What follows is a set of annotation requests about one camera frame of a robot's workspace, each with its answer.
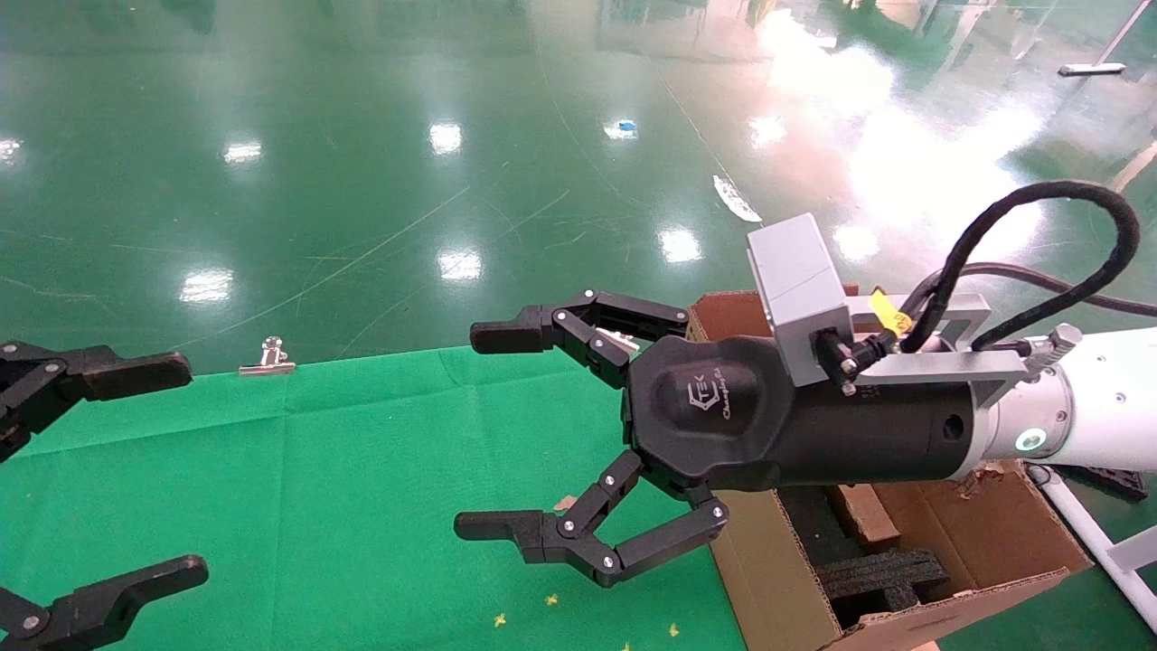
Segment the floor scratch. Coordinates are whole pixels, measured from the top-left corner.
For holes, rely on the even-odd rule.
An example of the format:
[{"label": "floor scratch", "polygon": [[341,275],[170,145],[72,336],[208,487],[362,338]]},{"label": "floor scratch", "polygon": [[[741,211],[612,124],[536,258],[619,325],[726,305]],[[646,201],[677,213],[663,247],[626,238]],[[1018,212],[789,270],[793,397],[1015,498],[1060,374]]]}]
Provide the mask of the floor scratch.
[{"label": "floor scratch", "polygon": [[[513,222],[511,222],[511,223],[510,223],[510,228],[508,228],[508,229],[507,229],[507,230],[506,230],[504,232],[502,232],[501,235],[499,235],[499,236],[498,236],[498,237],[495,238],[495,241],[498,241],[498,239],[501,239],[502,237],[504,237],[504,236],[509,235],[510,232],[517,232],[517,230],[518,230],[518,227],[519,227],[519,225],[522,225],[523,223],[526,223],[526,222],[528,222],[528,221],[530,221],[531,219],[535,219],[536,216],[538,216],[538,215],[543,214],[544,212],[546,212],[547,209],[550,209],[550,208],[551,208],[551,206],[553,206],[553,205],[558,204],[559,201],[561,201],[561,200],[562,200],[562,199],[563,199],[563,198],[565,198],[565,197],[566,197],[567,194],[569,194],[569,193],[570,193],[570,190],[569,190],[569,188],[567,188],[567,190],[565,190],[565,191],[563,191],[563,192],[562,192],[561,194],[559,194],[558,197],[555,197],[555,199],[554,199],[553,201],[551,201],[551,202],[546,204],[545,206],[543,206],[543,207],[540,207],[540,208],[536,209],[535,212],[530,213],[530,215],[529,215],[529,216],[526,216],[525,219],[521,220],[521,221],[519,221],[518,223],[513,223]],[[457,264],[455,264],[455,265],[454,265],[454,266],[451,266],[450,268],[445,269],[445,271],[443,272],[443,274],[451,274],[451,273],[452,273],[452,272],[454,272],[454,271],[455,271],[455,269],[456,269],[456,268],[458,267],[458,265],[463,264],[464,261],[465,261],[464,259],[463,259],[463,260],[458,260],[458,262],[457,262]],[[356,334],[356,335],[354,336],[354,339],[353,339],[353,340],[349,340],[349,343],[348,343],[348,345],[346,345],[346,347],[345,347],[344,349],[341,349],[341,353],[339,353],[339,354],[338,354],[338,356],[337,356],[337,357],[336,357],[334,360],[340,360],[340,358],[341,358],[341,356],[342,356],[342,355],[345,355],[345,354],[346,354],[346,352],[348,352],[351,347],[353,347],[353,346],[354,346],[355,343],[358,343],[358,341],[359,341],[359,340],[361,340],[361,339],[362,339],[362,338],[363,338],[363,336],[366,335],[366,333],[369,333],[370,328],[373,328],[373,327],[374,327],[374,325],[375,325],[375,324],[377,324],[377,321],[378,321],[378,320],[381,320],[381,319],[385,318],[385,317],[386,317],[386,316],[388,316],[388,315],[389,315],[390,312],[392,312],[392,311],[393,311],[395,309],[397,309],[397,308],[398,308],[398,305],[400,305],[401,303],[404,303],[404,302],[408,301],[410,298],[414,297],[415,295],[420,294],[421,291],[425,291],[425,290],[426,290],[427,288],[429,288],[429,286],[430,286],[430,283],[429,283],[429,282],[426,282],[426,283],[423,283],[423,284],[422,284],[421,287],[418,287],[418,288],[417,288],[417,289],[414,289],[413,291],[410,291],[408,294],[406,294],[406,295],[405,295],[405,296],[404,296],[404,297],[403,297],[401,299],[399,299],[398,302],[396,302],[396,303],[391,304],[390,306],[385,308],[385,310],[384,310],[384,311],[382,311],[382,313],[378,313],[377,316],[375,316],[375,317],[374,317],[374,319],[373,319],[373,320],[370,320],[369,323],[367,323],[367,324],[366,324],[366,327],[364,327],[364,328],[362,328],[362,330],[361,330],[361,332],[359,332],[359,333],[358,333],[358,334]]]},{"label": "floor scratch", "polygon": [[109,245],[112,246],[113,249],[130,249],[130,250],[134,250],[134,251],[155,251],[155,252],[159,252],[159,253],[185,253],[185,254],[196,254],[196,256],[208,254],[208,253],[202,252],[202,251],[186,251],[186,250],[182,250],[182,249],[155,249],[153,246],[132,246],[132,245],[128,245],[128,244],[109,244]]},{"label": "floor scratch", "polygon": [[502,209],[502,208],[500,208],[499,206],[496,206],[496,205],[494,205],[494,204],[489,202],[488,200],[486,200],[486,197],[479,197],[479,198],[480,198],[480,199],[482,200],[482,202],[484,202],[484,204],[486,204],[486,205],[491,206],[491,208],[492,208],[492,209],[493,209],[494,212],[496,212],[496,213],[501,214],[501,215],[502,215],[502,219],[507,220],[507,224],[509,224],[509,225],[510,225],[510,230],[514,230],[514,234],[515,234],[515,236],[517,236],[517,237],[518,237],[518,243],[519,243],[519,244],[522,244],[522,243],[523,243],[523,242],[522,242],[522,232],[518,232],[518,230],[517,230],[517,229],[516,229],[516,228],[514,227],[514,221],[511,221],[511,220],[510,220],[510,215],[508,215],[508,214],[506,213],[506,210],[503,210],[503,209]]},{"label": "floor scratch", "polygon": [[44,289],[38,289],[38,288],[34,287],[32,284],[29,284],[28,282],[21,282],[20,280],[16,280],[15,278],[9,278],[7,275],[0,275],[0,281],[7,282],[9,284],[15,284],[16,287],[20,287],[21,289],[27,289],[27,290],[32,291],[34,294],[36,294],[38,296],[47,296],[47,297],[52,297],[52,298],[65,298],[66,301],[89,301],[89,302],[96,303],[97,306],[100,306],[101,309],[103,309],[105,312],[108,312],[110,316],[112,316],[117,320],[121,320],[121,321],[124,320],[124,318],[121,318],[119,313],[117,313],[116,311],[113,311],[112,308],[110,308],[108,304],[104,303],[104,301],[102,301],[101,298],[96,297],[95,294],[72,294],[72,293],[67,293],[67,291],[47,291],[47,290],[44,290]]},{"label": "floor scratch", "polygon": [[381,249],[382,249],[382,246],[384,246],[384,245],[389,244],[390,242],[392,242],[393,239],[396,239],[396,238],[400,237],[400,236],[401,236],[403,234],[407,232],[407,231],[408,231],[410,229],[414,228],[415,225],[418,225],[418,224],[419,224],[419,223],[421,223],[422,221],[426,221],[426,219],[427,219],[427,217],[429,217],[430,215],[433,215],[433,214],[437,213],[439,210],[441,210],[441,209],[442,209],[442,208],[444,208],[445,206],[450,205],[450,202],[451,202],[451,201],[454,201],[454,200],[455,200],[455,199],[457,199],[458,197],[460,197],[460,195],[463,195],[464,193],[466,193],[466,191],[467,191],[467,190],[470,190],[470,185],[466,185],[466,186],[465,186],[465,187],[463,187],[462,190],[458,190],[458,191],[457,191],[457,192],[456,192],[456,193],[455,193],[455,194],[454,194],[452,197],[450,197],[449,199],[447,199],[447,200],[442,201],[441,204],[439,204],[439,205],[437,205],[437,207],[435,207],[434,209],[432,209],[432,210],[427,212],[426,214],[423,214],[423,215],[419,216],[418,219],[415,219],[415,220],[411,221],[408,225],[406,225],[406,227],[405,227],[405,228],[403,228],[401,230],[398,230],[398,231],[393,232],[393,234],[392,234],[392,235],[390,235],[389,237],[386,237],[386,238],[382,239],[381,242],[378,242],[377,244],[375,244],[375,245],[374,245],[374,246],[373,246],[371,249],[369,249],[368,251],[363,252],[362,254],[360,254],[360,256],[358,256],[356,258],[352,259],[351,261],[346,262],[346,264],[345,264],[345,265],[344,265],[344,266],[342,266],[341,268],[339,268],[339,269],[334,271],[333,273],[331,273],[331,274],[326,275],[325,278],[322,278],[322,279],[320,279],[320,280],[318,280],[317,282],[314,282],[314,283],[312,283],[312,284],[310,284],[309,287],[305,287],[305,288],[304,288],[304,289],[302,289],[301,291],[299,291],[299,293],[296,293],[296,294],[294,294],[294,295],[289,296],[288,298],[286,298],[286,299],[283,299],[283,301],[279,302],[278,304],[275,304],[275,305],[273,305],[273,306],[271,306],[271,308],[268,308],[268,309],[264,309],[264,310],[261,310],[261,311],[259,311],[259,312],[257,312],[257,313],[255,313],[255,315],[252,315],[252,316],[250,316],[250,317],[248,317],[248,318],[243,318],[243,319],[241,319],[241,320],[238,320],[238,321],[234,323],[233,325],[227,325],[227,327],[226,327],[226,328],[222,328],[222,330],[220,330],[220,331],[218,331],[218,332],[215,332],[215,333],[211,333],[211,334],[208,334],[208,335],[204,335],[204,336],[201,336],[201,338],[197,338],[197,339],[194,339],[194,340],[190,340],[190,341],[187,341],[187,342],[184,342],[184,343],[180,343],[180,345],[177,345],[177,346],[175,346],[175,347],[170,347],[170,348],[172,348],[172,349],[178,349],[178,348],[183,348],[183,347],[187,347],[187,346],[190,346],[190,345],[196,345],[196,343],[198,343],[198,342],[204,342],[205,340],[208,340],[208,339],[211,339],[211,338],[215,338],[215,336],[218,336],[218,335],[223,335],[223,334],[228,333],[229,331],[234,331],[234,330],[236,330],[236,328],[239,328],[239,327],[242,327],[242,325],[244,325],[245,323],[250,323],[250,321],[252,321],[252,320],[256,320],[256,319],[260,318],[261,316],[265,316],[266,313],[268,313],[268,312],[271,312],[271,311],[273,311],[273,310],[275,310],[275,309],[279,309],[279,308],[281,308],[281,306],[285,306],[285,305],[287,305],[287,304],[292,303],[293,301],[295,301],[295,299],[299,299],[299,298],[301,298],[301,297],[302,297],[302,296],[304,296],[305,294],[308,294],[308,293],[312,291],[314,289],[316,289],[316,288],[320,287],[322,284],[324,284],[324,283],[329,282],[330,280],[333,280],[333,279],[334,279],[334,278],[337,278],[338,275],[341,275],[341,274],[342,274],[344,272],[346,272],[346,269],[348,269],[348,268],[349,268],[349,267],[352,267],[353,265],[358,264],[359,261],[361,261],[361,260],[366,259],[367,257],[369,257],[369,256],[374,254],[375,252],[377,252],[378,250],[381,250]]},{"label": "floor scratch", "polygon": [[1076,239],[1066,239],[1063,242],[1048,242],[1047,244],[1037,244],[1034,246],[1029,246],[1027,250],[1036,251],[1039,249],[1051,249],[1053,246],[1063,246],[1064,244],[1075,244],[1075,243],[1077,243]]},{"label": "floor scratch", "polygon": [[606,186],[610,187],[612,192],[614,192],[616,197],[626,200],[624,199],[622,193],[619,192],[619,188],[616,187],[614,184],[611,183],[611,180],[606,177],[606,175],[603,173],[603,170],[599,169],[597,164],[595,164],[595,161],[591,160],[590,154],[588,154],[587,149],[584,149],[583,146],[578,142],[578,138],[575,136],[575,132],[570,128],[570,124],[567,121],[567,118],[562,117],[562,109],[559,106],[559,101],[554,98],[554,91],[551,90],[551,82],[546,76],[546,65],[543,62],[543,39],[538,35],[536,35],[535,37],[535,46],[536,50],[538,51],[538,69],[541,71],[543,73],[543,86],[546,87],[546,94],[551,96],[551,103],[554,104],[554,112],[558,113],[559,121],[562,123],[562,127],[567,130],[568,134],[570,134],[570,139],[574,141],[575,147],[578,148],[578,151],[582,154],[582,157],[587,158],[587,162],[590,164],[590,168],[595,170],[595,173],[597,173],[598,177],[603,179],[603,183],[605,183]]},{"label": "floor scratch", "polygon": [[374,325],[377,324],[378,320],[385,318],[385,316],[389,315],[395,309],[397,309],[398,305],[400,305],[401,303],[404,303],[404,302],[408,301],[410,298],[414,297],[414,295],[418,294],[419,291],[426,289],[427,286],[428,284],[422,284],[421,287],[418,287],[413,291],[410,291],[408,294],[406,294],[405,296],[403,296],[403,298],[400,301],[391,304],[390,306],[385,308],[385,310],[382,311],[382,313],[378,313],[377,316],[375,316],[373,320],[370,320],[369,323],[366,324],[366,327],[362,328],[360,333],[358,333],[356,335],[354,335],[354,339],[349,340],[349,343],[346,345],[346,348],[341,349],[341,353],[339,353],[338,356],[334,357],[333,360],[334,361],[341,360],[341,356],[344,356],[346,354],[346,352],[349,350],[349,347],[352,347],[355,343],[358,343],[358,340],[362,339],[362,335],[364,335],[366,333],[369,333],[369,330],[373,328]]},{"label": "floor scratch", "polygon": [[1097,243],[1099,244],[1100,235],[1097,234],[1097,227],[1092,222],[1092,206],[1085,206],[1085,210],[1088,212],[1089,215],[1089,229],[1092,230],[1092,238],[1097,239]]},{"label": "floor scratch", "polygon": [[569,193],[570,193],[570,188],[569,187],[566,188],[566,190],[563,190],[562,193],[559,194],[558,197],[555,197],[553,201],[551,201],[551,202],[546,204],[545,206],[543,206],[543,207],[536,209],[535,212],[530,213],[530,216],[523,219],[518,223],[511,224],[510,228],[507,229],[507,231],[503,232],[502,235],[499,235],[499,237],[502,237],[503,235],[509,235],[510,232],[517,232],[518,228],[521,228],[523,223],[526,223],[531,219],[535,219],[536,216],[543,214],[544,212],[546,212],[547,209],[550,209],[551,206],[553,206],[554,204],[561,201]]},{"label": "floor scratch", "polygon": [[720,160],[718,155],[715,153],[715,149],[710,146],[710,143],[707,142],[707,139],[703,138],[703,132],[699,131],[699,127],[695,126],[695,120],[691,118],[691,113],[687,112],[687,109],[683,105],[683,102],[679,101],[679,96],[675,94],[675,89],[671,88],[671,84],[666,82],[666,77],[663,76],[663,73],[655,66],[655,62],[651,61],[650,57],[647,57],[647,64],[650,66],[651,71],[655,72],[655,76],[658,76],[658,80],[663,82],[663,88],[666,88],[666,94],[671,96],[671,101],[675,102],[675,105],[679,106],[679,112],[683,113],[683,117],[687,118],[687,124],[691,125],[691,128],[695,132],[695,135],[699,136],[699,141],[702,142],[703,147],[707,148],[707,153],[709,153],[712,155],[712,158],[715,160],[715,164],[717,164],[718,168],[723,171],[723,176],[727,176],[727,179],[731,183],[731,185],[736,186],[735,180],[731,178],[731,172],[729,172],[727,168],[723,167],[723,161]]},{"label": "floor scratch", "polygon": [[553,249],[554,246],[565,246],[567,244],[573,244],[573,243],[577,242],[578,239],[582,239],[582,236],[585,235],[585,234],[587,234],[587,231],[583,230],[577,236],[575,236],[575,238],[573,238],[573,239],[568,239],[566,242],[555,242],[555,243],[550,244],[547,246],[543,246],[543,250],[545,251],[546,249]]}]

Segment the metal bracket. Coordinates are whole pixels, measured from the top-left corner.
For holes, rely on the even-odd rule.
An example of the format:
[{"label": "metal bracket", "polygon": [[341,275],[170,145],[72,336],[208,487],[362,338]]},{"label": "metal bracket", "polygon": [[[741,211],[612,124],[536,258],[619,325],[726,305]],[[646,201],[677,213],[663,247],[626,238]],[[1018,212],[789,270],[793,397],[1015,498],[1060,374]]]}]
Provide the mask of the metal bracket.
[{"label": "metal bracket", "polygon": [[265,338],[261,342],[261,361],[257,367],[242,367],[237,373],[242,376],[287,376],[294,372],[297,364],[287,362],[289,354],[281,350],[281,338]]},{"label": "metal bracket", "polygon": [[[894,304],[904,304],[904,301],[908,299],[907,294],[889,294],[887,297]],[[871,308],[871,296],[848,296],[845,299],[853,325],[869,324],[882,328]],[[972,336],[992,313],[993,308],[988,305],[985,296],[972,291],[953,293],[949,297],[948,309],[944,310],[945,323],[939,331],[941,341],[952,350],[960,350],[964,345],[972,341]]]}]

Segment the gripper logo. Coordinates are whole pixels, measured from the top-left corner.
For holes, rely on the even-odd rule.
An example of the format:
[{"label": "gripper logo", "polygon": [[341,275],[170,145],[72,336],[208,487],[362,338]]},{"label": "gripper logo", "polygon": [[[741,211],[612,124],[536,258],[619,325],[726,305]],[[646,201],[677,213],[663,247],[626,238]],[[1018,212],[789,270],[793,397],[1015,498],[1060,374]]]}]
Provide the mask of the gripper logo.
[{"label": "gripper logo", "polygon": [[720,401],[720,386],[715,380],[705,380],[707,375],[695,376],[694,383],[687,383],[687,400],[691,405],[707,412]]},{"label": "gripper logo", "polygon": [[723,420],[731,420],[731,398],[727,391],[727,379],[715,369],[715,379],[708,380],[707,375],[695,376],[693,383],[687,383],[687,401],[703,412],[710,409],[720,400],[723,401]]}]

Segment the cardboard box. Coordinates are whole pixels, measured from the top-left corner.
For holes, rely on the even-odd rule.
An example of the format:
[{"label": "cardboard box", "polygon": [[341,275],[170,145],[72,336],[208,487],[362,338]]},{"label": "cardboard box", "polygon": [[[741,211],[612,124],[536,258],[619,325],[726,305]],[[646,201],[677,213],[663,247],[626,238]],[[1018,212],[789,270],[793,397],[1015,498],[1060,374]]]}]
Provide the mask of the cardboard box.
[{"label": "cardboard box", "polygon": [[[853,287],[846,287],[854,293]],[[756,291],[707,294],[688,339],[771,336]],[[712,553],[751,651],[909,651],[1010,608],[1091,565],[1019,466],[963,500],[949,482],[875,484],[900,549],[930,549],[950,579],[933,601],[841,630],[775,491],[722,491]]]}]

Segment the green floor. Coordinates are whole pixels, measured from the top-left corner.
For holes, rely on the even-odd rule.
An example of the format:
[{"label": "green floor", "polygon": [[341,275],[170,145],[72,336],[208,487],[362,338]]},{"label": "green floor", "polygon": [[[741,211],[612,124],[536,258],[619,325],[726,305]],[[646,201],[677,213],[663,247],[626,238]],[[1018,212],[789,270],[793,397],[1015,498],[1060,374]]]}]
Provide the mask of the green floor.
[{"label": "green floor", "polygon": [[[1154,225],[1157,13],[1123,76],[1055,75],[1134,5],[5,0],[0,339],[204,375],[268,335],[302,363],[459,346],[588,286],[685,304],[752,286],[756,224],[714,176],[765,222],[815,213],[846,280],[897,290],[1024,182],[1123,187]],[[1157,299],[1154,232],[1115,293]],[[1042,205],[978,258],[1076,279],[1112,237]],[[965,286],[1005,315],[1041,296]],[[1114,535],[1157,523],[1088,500]],[[1157,646],[1141,627],[1090,571],[945,648]]]}]

